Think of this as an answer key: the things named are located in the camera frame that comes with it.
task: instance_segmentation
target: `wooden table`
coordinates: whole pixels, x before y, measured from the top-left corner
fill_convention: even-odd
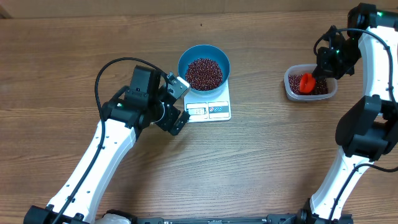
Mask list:
[[[0,20],[0,223],[22,223],[73,172],[99,120],[94,82],[118,57],[177,72],[181,54],[211,44],[231,61],[232,119],[188,124],[177,136],[147,128],[118,167],[98,209],[140,217],[295,213],[336,154],[335,128],[360,99],[362,62],[330,100],[294,103],[282,83],[315,63],[313,44],[346,11]],[[105,102],[128,84],[120,62],[99,84]],[[377,162],[395,167],[398,151]],[[356,223],[396,223],[398,177],[367,171],[344,211]]]

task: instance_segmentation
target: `plastic container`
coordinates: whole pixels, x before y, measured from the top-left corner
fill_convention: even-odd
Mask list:
[[[295,65],[290,67],[285,73],[285,89],[287,98],[292,101],[313,101],[313,100],[324,100],[327,98],[331,98],[337,92],[337,80],[334,78],[327,78],[326,84],[328,85],[328,94],[323,95],[297,95],[292,92],[289,84],[289,75],[302,75],[304,73],[312,73],[314,69],[317,67],[316,64],[307,64],[307,65]]]
[[[185,80],[185,74],[188,70],[188,65],[199,58],[208,58],[216,61],[223,72],[223,82],[219,87],[213,90],[201,91],[191,88],[191,91],[199,95],[210,95],[212,93],[224,90],[229,78],[229,72],[231,71],[231,65],[226,54],[219,48],[212,45],[196,45],[185,51],[178,61],[178,75]]]

